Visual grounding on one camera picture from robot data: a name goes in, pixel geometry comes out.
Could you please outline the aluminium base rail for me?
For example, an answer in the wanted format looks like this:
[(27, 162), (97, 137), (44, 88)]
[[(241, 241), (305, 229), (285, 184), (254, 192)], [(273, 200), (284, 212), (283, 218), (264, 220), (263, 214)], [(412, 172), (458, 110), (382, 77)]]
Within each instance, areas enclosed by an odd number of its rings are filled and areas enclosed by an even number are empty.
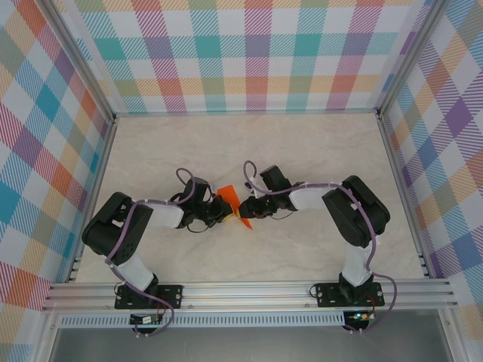
[[(445, 279), (379, 280), (385, 305), (395, 310), (456, 308), (457, 298)], [(317, 309), (313, 281), (183, 282), (181, 311), (300, 311)], [(112, 311), (116, 283), (53, 284), (43, 311)]]

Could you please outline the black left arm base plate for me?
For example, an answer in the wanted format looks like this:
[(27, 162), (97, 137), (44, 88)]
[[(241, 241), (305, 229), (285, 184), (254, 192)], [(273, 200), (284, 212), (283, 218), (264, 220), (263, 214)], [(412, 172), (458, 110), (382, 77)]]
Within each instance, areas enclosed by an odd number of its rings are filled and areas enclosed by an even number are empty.
[[(162, 285), (150, 287), (146, 293), (169, 303), (173, 309), (179, 309), (183, 297), (182, 285)], [(155, 309), (158, 302), (134, 292), (125, 285), (118, 285), (115, 289), (114, 309)]]

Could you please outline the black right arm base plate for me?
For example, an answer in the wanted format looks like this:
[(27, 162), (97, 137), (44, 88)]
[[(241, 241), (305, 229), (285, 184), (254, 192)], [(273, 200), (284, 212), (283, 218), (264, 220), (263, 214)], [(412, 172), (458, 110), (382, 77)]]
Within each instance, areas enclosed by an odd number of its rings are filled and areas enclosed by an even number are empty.
[(319, 308), (328, 307), (381, 307), (385, 299), (380, 283), (370, 282), (354, 287), (351, 284), (319, 283), (315, 285)]

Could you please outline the aluminium side rail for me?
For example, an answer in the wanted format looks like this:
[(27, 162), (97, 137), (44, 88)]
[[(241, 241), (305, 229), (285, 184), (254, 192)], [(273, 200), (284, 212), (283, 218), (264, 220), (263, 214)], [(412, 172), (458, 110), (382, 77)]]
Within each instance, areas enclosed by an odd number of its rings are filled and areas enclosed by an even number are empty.
[(423, 270), (423, 275), (425, 278), (433, 278), (432, 266), (426, 260), (426, 248), (423, 243), (422, 235), (417, 225), (417, 218), (412, 210), (410, 198), (408, 194), (407, 187), (405, 185), (405, 179), (403, 173), (400, 170), (396, 158), (396, 153), (394, 146), (391, 142), (389, 132), (386, 129), (386, 125), (379, 115), (376, 115), (377, 126), (386, 150), (387, 158), (392, 170), (393, 177), (395, 179), (396, 188), (398, 190), (398, 195), (401, 200), (401, 204), (405, 213), (406, 220), (408, 222), (408, 227), (411, 231), (411, 237), (413, 239), (418, 259), (421, 263), (421, 268)]
[(83, 249), (84, 249), (84, 244), (82, 242), (82, 232), (90, 222), (91, 218), (94, 216), (97, 199), (100, 194), (100, 189), (102, 186), (104, 174), (106, 172), (106, 166), (112, 150), (117, 128), (118, 128), (118, 118), (114, 118), (108, 127), (108, 133), (106, 134), (106, 142), (102, 149), (102, 153), (100, 154), (100, 159), (97, 165), (93, 187), (87, 199), (86, 210), (85, 210), (84, 218), (82, 220), (79, 235), (76, 238), (75, 243), (73, 244), (72, 252), (70, 253), (68, 258), (67, 269), (62, 277), (63, 283), (69, 283), (71, 281), (72, 274), (74, 273), (74, 264), (82, 258)]

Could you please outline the aluminium frame post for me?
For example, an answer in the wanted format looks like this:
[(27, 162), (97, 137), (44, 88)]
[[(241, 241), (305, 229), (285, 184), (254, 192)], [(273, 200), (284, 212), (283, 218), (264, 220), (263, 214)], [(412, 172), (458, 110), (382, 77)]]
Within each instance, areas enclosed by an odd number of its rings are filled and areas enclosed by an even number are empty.
[(79, 73), (86, 88), (91, 93), (94, 102), (99, 107), (103, 115), (111, 124), (115, 123), (115, 112), (110, 106), (104, 92), (102, 91), (97, 79), (94, 77), (91, 68), (88, 65), (81, 49), (79, 48), (75, 38), (69, 31), (60, 12), (57, 10), (53, 0), (35, 0), (38, 8), (45, 16), (48, 24), (54, 31), (68, 58), (71, 60), (75, 70)]
[(374, 106), (382, 122), (452, 0), (414, 0), (395, 43), (397, 54)]

